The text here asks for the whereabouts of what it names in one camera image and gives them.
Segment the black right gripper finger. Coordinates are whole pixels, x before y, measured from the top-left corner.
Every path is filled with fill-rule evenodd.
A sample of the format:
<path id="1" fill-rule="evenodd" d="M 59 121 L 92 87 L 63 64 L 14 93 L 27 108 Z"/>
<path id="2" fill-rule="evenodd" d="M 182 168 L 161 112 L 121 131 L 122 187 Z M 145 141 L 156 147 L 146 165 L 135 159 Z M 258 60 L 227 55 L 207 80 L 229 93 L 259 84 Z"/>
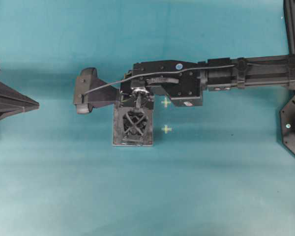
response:
<path id="1" fill-rule="evenodd" d="M 146 146 L 148 116 L 144 109 L 122 108 L 121 143 L 125 146 Z"/>

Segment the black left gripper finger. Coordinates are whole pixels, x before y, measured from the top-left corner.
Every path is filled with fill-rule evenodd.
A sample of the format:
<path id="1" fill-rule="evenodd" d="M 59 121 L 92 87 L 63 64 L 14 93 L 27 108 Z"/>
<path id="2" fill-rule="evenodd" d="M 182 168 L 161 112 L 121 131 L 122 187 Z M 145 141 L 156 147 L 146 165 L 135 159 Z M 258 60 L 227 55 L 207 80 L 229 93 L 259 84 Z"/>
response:
<path id="1" fill-rule="evenodd" d="M 0 82 L 0 120 L 39 109 L 39 103 Z"/>

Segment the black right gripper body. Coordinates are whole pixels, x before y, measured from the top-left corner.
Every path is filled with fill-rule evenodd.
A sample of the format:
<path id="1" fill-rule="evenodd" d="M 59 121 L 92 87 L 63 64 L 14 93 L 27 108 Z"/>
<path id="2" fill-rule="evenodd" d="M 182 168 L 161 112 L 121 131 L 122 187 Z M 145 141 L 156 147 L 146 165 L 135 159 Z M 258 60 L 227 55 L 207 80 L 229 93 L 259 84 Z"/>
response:
<path id="1" fill-rule="evenodd" d="M 201 80 L 207 72 L 205 61 L 179 60 L 141 62 L 133 65 L 120 84 L 120 107 L 153 108 L 156 95 L 167 97 L 177 107 L 203 104 Z"/>

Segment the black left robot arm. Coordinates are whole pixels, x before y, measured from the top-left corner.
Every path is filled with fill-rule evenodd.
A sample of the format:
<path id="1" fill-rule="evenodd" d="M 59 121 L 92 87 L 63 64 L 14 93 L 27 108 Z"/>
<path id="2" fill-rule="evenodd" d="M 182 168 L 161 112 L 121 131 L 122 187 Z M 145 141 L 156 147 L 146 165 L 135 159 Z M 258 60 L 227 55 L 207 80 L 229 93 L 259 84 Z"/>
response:
<path id="1" fill-rule="evenodd" d="M 39 103 L 0 82 L 0 120 L 39 109 Z"/>

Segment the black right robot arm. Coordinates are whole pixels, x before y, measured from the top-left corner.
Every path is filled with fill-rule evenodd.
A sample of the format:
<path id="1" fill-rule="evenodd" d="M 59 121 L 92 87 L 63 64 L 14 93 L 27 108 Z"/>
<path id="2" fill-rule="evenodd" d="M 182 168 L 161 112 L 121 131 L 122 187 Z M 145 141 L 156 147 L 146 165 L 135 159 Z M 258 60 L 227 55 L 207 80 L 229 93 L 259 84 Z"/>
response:
<path id="1" fill-rule="evenodd" d="M 166 96 L 177 107 L 203 103 L 203 92 L 232 88 L 283 86 L 295 90 L 295 54 L 286 56 L 178 60 L 133 65 L 120 85 L 114 106 L 113 144 L 150 146 L 153 143 L 154 98 Z"/>

